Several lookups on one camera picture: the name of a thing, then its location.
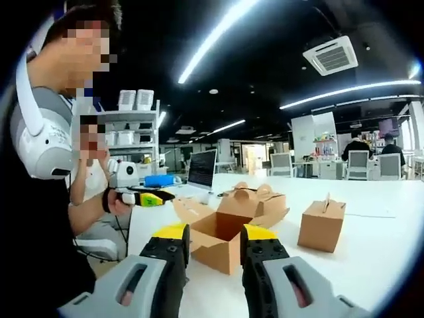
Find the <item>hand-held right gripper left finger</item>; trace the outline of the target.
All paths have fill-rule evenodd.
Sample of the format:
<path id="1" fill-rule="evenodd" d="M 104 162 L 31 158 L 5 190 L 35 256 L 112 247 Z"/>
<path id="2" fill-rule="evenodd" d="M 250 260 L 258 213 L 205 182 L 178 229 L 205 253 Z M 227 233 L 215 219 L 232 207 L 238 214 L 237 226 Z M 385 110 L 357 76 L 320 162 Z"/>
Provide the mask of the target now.
<path id="1" fill-rule="evenodd" d="M 156 231 L 130 255 L 59 309 L 61 317 L 178 317 L 189 261 L 189 225 Z"/>

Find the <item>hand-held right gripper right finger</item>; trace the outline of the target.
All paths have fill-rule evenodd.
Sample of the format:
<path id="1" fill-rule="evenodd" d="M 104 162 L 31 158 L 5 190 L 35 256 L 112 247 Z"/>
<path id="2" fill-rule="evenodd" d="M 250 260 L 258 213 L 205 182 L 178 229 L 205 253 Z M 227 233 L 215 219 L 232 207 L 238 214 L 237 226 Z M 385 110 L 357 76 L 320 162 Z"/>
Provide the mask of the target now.
<path id="1" fill-rule="evenodd" d="M 242 285 L 250 317 L 369 317 L 304 259 L 291 257 L 268 229 L 240 231 Z"/>

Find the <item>person's left hand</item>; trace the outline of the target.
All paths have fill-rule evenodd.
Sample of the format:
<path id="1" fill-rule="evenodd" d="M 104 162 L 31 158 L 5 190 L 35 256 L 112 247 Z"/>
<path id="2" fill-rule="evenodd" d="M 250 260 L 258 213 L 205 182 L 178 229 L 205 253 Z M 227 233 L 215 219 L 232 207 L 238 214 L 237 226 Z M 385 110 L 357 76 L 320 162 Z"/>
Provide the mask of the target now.
<path id="1" fill-rule="evenodd" d="M 117 192 L 115 190 L 111 190 L 108 195 L 108 205 L 109 210 L 111 214 L 114 214 L 115 216 L 121 216 L 129 214 L 132 210 L 134 205 L 129 205 L 126 203 L 123 203 L 117 196 Z"/>

